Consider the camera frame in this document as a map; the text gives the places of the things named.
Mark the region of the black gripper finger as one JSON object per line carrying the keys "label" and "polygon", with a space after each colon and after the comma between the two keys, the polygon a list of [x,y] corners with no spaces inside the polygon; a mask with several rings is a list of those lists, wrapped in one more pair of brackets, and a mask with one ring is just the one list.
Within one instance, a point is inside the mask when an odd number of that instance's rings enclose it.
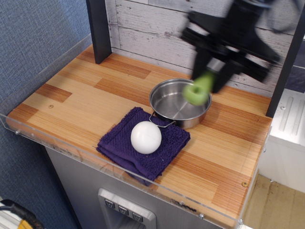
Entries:
{"label": "black gripper finger", "polygon": [[218,93],[235,74],[236,64],[233,61],[223,62],[212,59],[209,62],[209,73],[212,75],[212,93]]}
{"label": "black gripper finger", "polygon": [[206,72],[216,73],[213,68],[207,67],[210,61],[216,56],[216,53],[200,47],[197,47],[195,50],[196,57],[193,64],[192,80],[196,80]]}

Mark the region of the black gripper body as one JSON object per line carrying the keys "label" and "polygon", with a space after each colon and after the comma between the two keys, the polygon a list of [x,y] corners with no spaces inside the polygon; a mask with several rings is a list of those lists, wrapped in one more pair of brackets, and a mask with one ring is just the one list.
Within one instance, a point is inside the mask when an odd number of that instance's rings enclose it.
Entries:
{"label": "black gripper body", "polygon": [[263,12],[271,7],[266,0],[235,0],[225,17],[216,17],[196,11],[188,13],[187,18],[204,31],[202,35],[186,27],[181,38],[195,48],[200,47],[216,53],[215,59],[236,64],[235,74],[246,74],[263,82],[269,68],[249,59],[252,55],[268,63],[279,63],[280,56],[255,31],[255,26]]}

